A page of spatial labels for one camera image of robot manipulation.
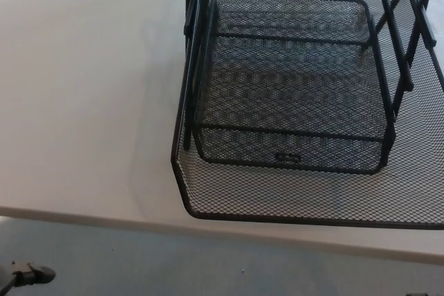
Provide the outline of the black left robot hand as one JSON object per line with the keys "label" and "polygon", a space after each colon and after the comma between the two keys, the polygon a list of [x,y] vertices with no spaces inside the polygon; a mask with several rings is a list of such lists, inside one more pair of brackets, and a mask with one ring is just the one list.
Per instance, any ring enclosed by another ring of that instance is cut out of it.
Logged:
{"label": "black left robot hand", "polygon": [[56,277],[56,272],[46,266],[34,263],[11,263],[12,275],[15,278],[15,287],[32,286],[34,284],[48,284]]}

